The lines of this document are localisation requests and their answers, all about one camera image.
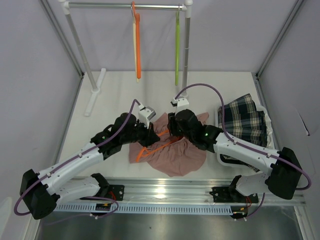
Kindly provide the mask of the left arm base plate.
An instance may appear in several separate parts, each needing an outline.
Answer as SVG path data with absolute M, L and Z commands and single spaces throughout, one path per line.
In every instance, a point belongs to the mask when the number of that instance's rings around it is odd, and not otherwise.
M 110 184 L 100 173 L 91 175 L 97 181 L 98 191 L 93 197 L 109 198 L 115 201 L 122 201 L 125 193 L 125 186 Z

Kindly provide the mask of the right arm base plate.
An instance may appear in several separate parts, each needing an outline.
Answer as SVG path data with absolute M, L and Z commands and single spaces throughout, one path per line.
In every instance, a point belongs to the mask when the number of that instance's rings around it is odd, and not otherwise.
M 236 190 L 236 183 L 241 175 L 237 175 L 229 186 L 215 186 L 211 188 L 209 194 L 213 197 L 215 203 L 254 203 L 259 202 L 258 195 L 251 194 L 249 196 L 242 195 Z

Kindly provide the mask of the pink pleated skirt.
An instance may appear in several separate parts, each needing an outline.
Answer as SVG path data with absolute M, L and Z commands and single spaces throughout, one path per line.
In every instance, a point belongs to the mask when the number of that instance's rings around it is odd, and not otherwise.
M 170 136 L 167 125 L 168 114 L 165 112 L 153 123 L 160 141 L 149 147 L 143 147 L 137 142 L 131 143 L 129 163 L 148 163 L 169 177 L 183 177 L 199 170 L 206 161 L 207 152 L 198 149 L 185 137 Z

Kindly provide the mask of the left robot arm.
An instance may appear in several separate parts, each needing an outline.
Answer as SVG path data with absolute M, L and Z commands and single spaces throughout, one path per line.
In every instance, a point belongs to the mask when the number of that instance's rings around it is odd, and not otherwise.
M 35 220 L 40 220 L 51 214 L 58 205 L 76 199 L 105 199 L 109 184 L 100 173 L 94 173 L 76 184 L 69 184 L 68 181 L 120 152 L 123 145 L 139 143 L 149 147 L 158 142 L 160 137 L 151 122 L 155 114 L 154 110 L 146 107 L 138 112 L 138 117 L 122 113 L 70 159 L 39 172 L 33 169 L 26 171 L 22 175 L 19 194 L 28 213 Z

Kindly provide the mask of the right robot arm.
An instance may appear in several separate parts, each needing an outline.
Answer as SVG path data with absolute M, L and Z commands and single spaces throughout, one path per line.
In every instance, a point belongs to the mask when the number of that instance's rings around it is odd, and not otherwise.
M 169 133 L 185 137 L 202 151 L 226 155 L 260 170 L 254 175 L 236 176 L 228 196 L 239 202 L 255 193 L 272 193 L 284 200 L 293 198 L 302 175 L 301 165 L 290 148 L 267 149 L 230 136 L 221 128 L 202 124 L 189 109 L 168 114 Z

